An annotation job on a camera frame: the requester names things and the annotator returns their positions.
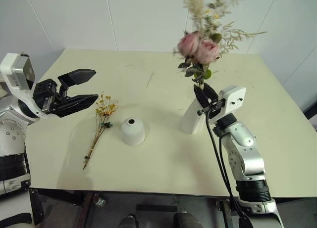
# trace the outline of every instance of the black cable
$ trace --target black cable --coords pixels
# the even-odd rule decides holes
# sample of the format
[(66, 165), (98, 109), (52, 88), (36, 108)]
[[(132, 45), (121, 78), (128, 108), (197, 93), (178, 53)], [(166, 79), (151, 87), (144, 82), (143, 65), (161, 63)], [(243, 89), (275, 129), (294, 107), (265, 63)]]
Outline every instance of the black cable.
[(208, 130), (209, 136), (211, 138), (212, 146), (213, 146), (213, 149), (214, 149), (214, 153), (216, 155), (216, 159), (217, 159), (217, 162), (218, 162), (218, 165), (219, 165), (221, 176), (222, 176), (224, 184), (225, 184), (225, 186), (226, 186), (226, 188), (227, 188), (227, 190), (229, 192), (230, 199), (232, 200), (234, 206), (236, 207), (236, 211), (237, 211), (239, 217), (242, 217), (242, 216), (244, 216), (243, 212), (242, 212), (239, 204), (237, 203), (237, 201), (233, 197), (233, 194), (232, 194), (232, 191), (231, 191), (231, 187), (230, 187), (230, 182), (229, 182), (229, 179), (228, 179), (228, 174), (227, 174), (224, 162), (223, 162), (221, 138), (219, 139), (219, 150), (220, 150), (220, 158), (221, 158), (221, 160), (220, 160), (219, 155), (218, 155), (218, 151), (217, 151), (217, 146), (216, 146), (216, 143), (214, 141), (214, 138), (213, 138), (213, 135), (212, 135), (212, 132), (211, 132), (211, 129), (210, 129), (210, 125), (209, 125), (210, 112), (211, 112), (211, 110), (208, 110), (208, 112), (206, 113), (206, 126), (207, 126), (207, 130)]

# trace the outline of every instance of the table surface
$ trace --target table surface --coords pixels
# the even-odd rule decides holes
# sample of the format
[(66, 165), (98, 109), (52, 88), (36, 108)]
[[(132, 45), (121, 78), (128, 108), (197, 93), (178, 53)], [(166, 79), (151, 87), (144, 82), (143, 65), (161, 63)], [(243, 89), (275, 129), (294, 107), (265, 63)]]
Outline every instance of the table surface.
[[(97, 74), (71, 87), (68, 95), (104, 91), (119, 109), (85, 170), (95, 105), (30, 125), (26, 145), (32, 187), (228, 196), (206, 126), (195, 135), (179, 128), (194, 99), (193, 82), (177, 69), (180, 62), (171, 53), (66, 49), (42, 79), (57, 82), (66, 72), (94, 69)], [(247, 88), (235, 116), (257, 136), (271, 195), (317, 196), (317, 133), (261, 58), (226, 54), (211, 67), (207, 83), (216, 92), (230, 85)], [(121, 123), (132, 116), (145, 123), (146, 138), (139, 146), (121, 137)], [(224, 158), (230, 171), (226, 152)]]

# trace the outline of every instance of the table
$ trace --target table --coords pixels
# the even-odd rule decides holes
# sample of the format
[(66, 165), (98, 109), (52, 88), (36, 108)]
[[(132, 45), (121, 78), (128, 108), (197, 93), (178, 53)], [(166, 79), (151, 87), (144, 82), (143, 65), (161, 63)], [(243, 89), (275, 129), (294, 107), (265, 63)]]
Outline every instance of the table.
[[(177, 69), (180, 62), (171, 53), (66, 49), (42, 80), (57, 82), (66, 72), (94, 69), (97, 74), (71, 87), (68, 95), (104, 91), (119, 109), (85, 170), (94, 105), (30, 125), (26, 145), (32, 187), (228, 196), (206, 127), (196, 135), (179, 128), (194, 99), (193, 82)], [(257, 136), (271, 195), (317, 196), (317, 134), (261, 58), (226, 54), (212, 70), (207, 83), (217, 92), (230, 85), (247, 88), (235, 116)], [(131, 116), (145, 123), (146, 139), (139, 146), (128, 146), (121, 137), (120, 124)], [(226, 152), (224, 158), (230, 171)]]

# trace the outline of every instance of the pink rose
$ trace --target pink rose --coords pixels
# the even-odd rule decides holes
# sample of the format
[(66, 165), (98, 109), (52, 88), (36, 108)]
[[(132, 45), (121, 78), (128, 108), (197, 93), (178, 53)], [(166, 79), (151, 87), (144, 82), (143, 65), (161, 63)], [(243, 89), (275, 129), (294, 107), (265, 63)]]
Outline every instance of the pink rose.
[(195, 53), (195, 60), (201, 64), (209, 64), (214, 61), (220, 51), (220, 46), (211, 39), (202, 39)]
[(186, 34), (178, 43), (179, 52), (184, 56), (192, 56), (197, 51), (199, 37), (197, 33)]

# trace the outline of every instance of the white vase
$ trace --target white vase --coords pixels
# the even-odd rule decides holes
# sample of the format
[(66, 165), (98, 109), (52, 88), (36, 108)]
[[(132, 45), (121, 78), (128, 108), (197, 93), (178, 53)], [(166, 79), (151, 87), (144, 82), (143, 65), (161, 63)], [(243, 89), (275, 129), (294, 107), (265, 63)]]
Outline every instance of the white vase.
[(183, 132), (187, 134), (196, 134), (203, 129), (205, 122), (205, 115), (199, 116), (197, 111), (202, 109), (198, 100), (195, 98), (180, 122), (180, 128)]

